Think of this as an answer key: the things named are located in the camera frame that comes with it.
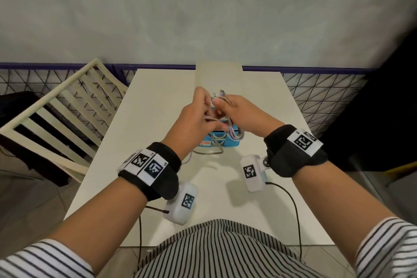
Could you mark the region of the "blue storage box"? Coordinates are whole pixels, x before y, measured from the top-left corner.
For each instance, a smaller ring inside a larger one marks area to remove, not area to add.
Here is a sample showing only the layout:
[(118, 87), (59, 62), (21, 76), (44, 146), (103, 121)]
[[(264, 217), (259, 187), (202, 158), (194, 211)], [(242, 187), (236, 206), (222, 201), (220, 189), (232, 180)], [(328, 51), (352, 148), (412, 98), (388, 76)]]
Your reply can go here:
[(223, 117), (221, 119), (205, 116), (205, 119), (212, 119), (214, 121), (222, 121), (229, 126), (229, 132), (214, 131), (203, 139), (199, 144), (200, 148), (218, 148), (218, 151), (208, 151), (207, 153), (197, 152), (198, 154), (221, 154), (224, 148), (234, 148), (239, 146), (240, 141), (244, 138), (245, 131), (236, 126), (229, 117)]

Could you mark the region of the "yellow bar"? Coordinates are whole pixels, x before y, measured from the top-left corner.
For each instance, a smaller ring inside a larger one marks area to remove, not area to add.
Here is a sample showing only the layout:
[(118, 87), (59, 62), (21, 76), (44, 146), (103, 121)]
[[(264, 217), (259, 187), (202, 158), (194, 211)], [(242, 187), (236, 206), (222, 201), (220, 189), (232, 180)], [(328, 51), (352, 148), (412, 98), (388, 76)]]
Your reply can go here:
[(417, 171), (417, 161), (387, 170), (384, 172), (384, 174), (388, 176), (399, 176), (399, 175), (413, 173), (415, 171)]

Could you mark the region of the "large black furniture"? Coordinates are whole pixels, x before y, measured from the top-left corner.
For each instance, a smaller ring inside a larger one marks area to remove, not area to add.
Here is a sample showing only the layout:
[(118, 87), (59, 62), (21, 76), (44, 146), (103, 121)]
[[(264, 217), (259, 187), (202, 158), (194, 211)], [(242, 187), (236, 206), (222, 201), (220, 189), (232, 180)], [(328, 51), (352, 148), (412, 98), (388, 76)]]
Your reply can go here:
[(321, 135), (329, 160), (341, 167), (357, 155), (369, 170), (417, 161), (417, 27)]

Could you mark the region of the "person's left hand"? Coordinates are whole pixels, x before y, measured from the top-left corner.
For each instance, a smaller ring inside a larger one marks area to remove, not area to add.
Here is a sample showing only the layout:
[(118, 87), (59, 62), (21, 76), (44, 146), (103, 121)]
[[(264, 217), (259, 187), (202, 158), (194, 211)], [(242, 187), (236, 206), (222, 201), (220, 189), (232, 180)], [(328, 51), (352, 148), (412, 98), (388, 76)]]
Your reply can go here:
[(178, 119), (161, 142), (172, 149), (180, 160), (184, 160), (207, 136), (205, 116), (212, 115), (209, 92), (203, 87), (196, 87), (192, 102), (181, 110)]

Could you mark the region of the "black bag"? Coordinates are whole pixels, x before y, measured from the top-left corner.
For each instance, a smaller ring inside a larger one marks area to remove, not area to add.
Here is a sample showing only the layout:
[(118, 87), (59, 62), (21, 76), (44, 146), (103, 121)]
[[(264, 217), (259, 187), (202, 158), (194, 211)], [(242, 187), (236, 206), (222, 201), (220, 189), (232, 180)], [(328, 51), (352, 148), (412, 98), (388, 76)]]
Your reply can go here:
[[(40, 98), (35, 93), (30, 91), (0, 95), (0, 128), (39, 100)], [(68, 121), (65, 121), (63, 117), (60, 117), (58, 112), (52, 107), (45, 105), (44, 109), (51, 115), (53, 120), (58, 122), (59, 128), (55, 128), (38, 113), (34, 113), (29, 117), (29, 119), (39, 125), (41, 129), (46, 131), (46, 133), (51, 134), (53, 138), (57, 139), (64, 146), (69, 147), (72, 152), (82, 159), (91, 159), (87, 152), (77, 145), (77, 142), (85, 142), (89, 147), (92, 146), (93, 143), (88, 142), (86, 137), (81, 137), (81, 134), (76, 132), (76, 128)], [(52, 151), (63, 158), (70, 159), (62, 151), (55, 149), (54, 146), (47, 143), (44, 139), (39, 137), (23, 124), (19, 124), (15, 128), (15, 131), (30, 139), (37, 145)], [(70, 177), (79, 183), (81, 183), (85, 177), (83, 174), (73, 170), (69, 170), (70, 173), (68, 174), (48, 159), (45, 159), (39, 154), (36, 154), (34, 151), (23, 147), (2, 134), (0, 134), (0, 147), (4, 148), (6, 151), (11, 153), (12, 156), (15, 156), (17, 159), (22, 161), (27, 166), (28, 170), (34, 170), (41, 177), (51, 181), (58, 187), (68, 185)]]

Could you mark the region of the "cream wooden slatted chair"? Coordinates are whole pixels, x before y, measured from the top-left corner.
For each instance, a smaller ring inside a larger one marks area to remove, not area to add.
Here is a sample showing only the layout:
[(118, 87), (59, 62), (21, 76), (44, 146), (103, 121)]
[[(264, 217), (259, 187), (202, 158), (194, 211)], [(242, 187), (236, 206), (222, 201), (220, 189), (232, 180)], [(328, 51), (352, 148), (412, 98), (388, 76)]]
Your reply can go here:
[(81, 183), (127, 91), (93, 59), (42, 96), (2, 96), (0, 146), (57, 186)]

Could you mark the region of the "person's right forearm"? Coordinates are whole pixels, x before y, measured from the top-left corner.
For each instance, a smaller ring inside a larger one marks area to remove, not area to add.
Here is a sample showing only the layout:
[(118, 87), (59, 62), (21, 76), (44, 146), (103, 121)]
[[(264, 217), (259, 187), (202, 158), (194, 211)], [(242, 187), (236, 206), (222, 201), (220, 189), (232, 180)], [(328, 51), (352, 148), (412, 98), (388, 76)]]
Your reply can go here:
[(321, 226), (350, 265), (362, 241), (381, 221), (396, 217), (330, 161), (305, 166), (292, 181)]

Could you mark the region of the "black white striped shirt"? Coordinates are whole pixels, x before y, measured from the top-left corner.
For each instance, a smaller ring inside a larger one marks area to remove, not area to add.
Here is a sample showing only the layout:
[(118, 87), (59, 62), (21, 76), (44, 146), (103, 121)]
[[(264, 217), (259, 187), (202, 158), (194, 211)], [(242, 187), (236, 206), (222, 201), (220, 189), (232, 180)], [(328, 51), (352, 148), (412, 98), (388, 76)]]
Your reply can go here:
[[(389, 217), (359, 246), (357, 278), (417, 278), (417, 226)], [(1, 278), (95, 278), (63, 244), (41, 240), (0, 260)], [(225, 219), (187, 228), (153, 249), (133, 278), (326, 278), (276, 238)]]

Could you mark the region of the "person's left forearm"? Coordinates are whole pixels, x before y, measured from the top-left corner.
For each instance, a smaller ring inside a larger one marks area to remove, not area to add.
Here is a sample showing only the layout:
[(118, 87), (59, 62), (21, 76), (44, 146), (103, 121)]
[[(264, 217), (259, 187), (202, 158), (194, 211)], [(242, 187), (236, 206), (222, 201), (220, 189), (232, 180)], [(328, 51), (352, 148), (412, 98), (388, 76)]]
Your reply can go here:
[(64, 220), (48, 239), (80, 256), (97, 276), (137, 222), (148, 199), (160, 198), (149, 187), (145, 191), (118, 177)]

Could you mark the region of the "person's right hand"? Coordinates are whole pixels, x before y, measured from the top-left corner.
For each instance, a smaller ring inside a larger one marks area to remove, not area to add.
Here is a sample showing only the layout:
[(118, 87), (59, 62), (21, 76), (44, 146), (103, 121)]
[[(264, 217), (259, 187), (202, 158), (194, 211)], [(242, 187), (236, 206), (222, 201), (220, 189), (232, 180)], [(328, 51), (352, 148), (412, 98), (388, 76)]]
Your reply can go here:
[(232, 111), (228, 117), (245, 132), (266, 138), (276, 129), (285, 125), (243, 96), (229, 94), (227, 99), (232, 105)]

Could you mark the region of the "cream chair backrest panel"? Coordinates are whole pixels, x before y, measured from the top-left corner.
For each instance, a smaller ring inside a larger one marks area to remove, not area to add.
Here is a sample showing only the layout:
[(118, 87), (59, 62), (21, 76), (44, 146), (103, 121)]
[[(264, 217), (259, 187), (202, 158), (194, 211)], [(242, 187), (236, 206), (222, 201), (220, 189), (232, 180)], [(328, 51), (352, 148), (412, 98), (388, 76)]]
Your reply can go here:
[(195, 66), (195, 87), (201, 86), (210, 94), (243, 95), (243, 68), (239, 63), (201, 61)]

